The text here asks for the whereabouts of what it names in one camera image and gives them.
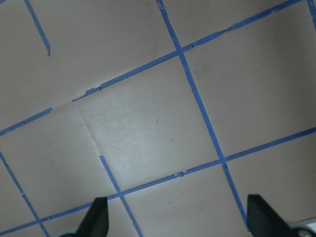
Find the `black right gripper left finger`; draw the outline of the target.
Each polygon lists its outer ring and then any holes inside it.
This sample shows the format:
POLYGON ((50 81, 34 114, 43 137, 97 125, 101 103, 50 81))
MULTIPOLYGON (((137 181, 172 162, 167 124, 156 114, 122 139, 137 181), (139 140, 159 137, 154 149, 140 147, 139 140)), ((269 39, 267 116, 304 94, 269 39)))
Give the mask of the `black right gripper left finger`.
POLYGON ((97 197, 80 226, 76 237, 106 237, 109 231, 108 200, 106 197, 97 197))

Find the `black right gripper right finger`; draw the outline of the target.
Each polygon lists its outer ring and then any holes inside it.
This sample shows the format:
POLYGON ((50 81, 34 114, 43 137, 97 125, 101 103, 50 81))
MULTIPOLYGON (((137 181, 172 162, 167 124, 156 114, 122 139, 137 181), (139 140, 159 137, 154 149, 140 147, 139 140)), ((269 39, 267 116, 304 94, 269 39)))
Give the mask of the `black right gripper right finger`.
POLYGON ((247 225, 254 237, 295 237, 296 232, 260 195, 247 197, 247 225))

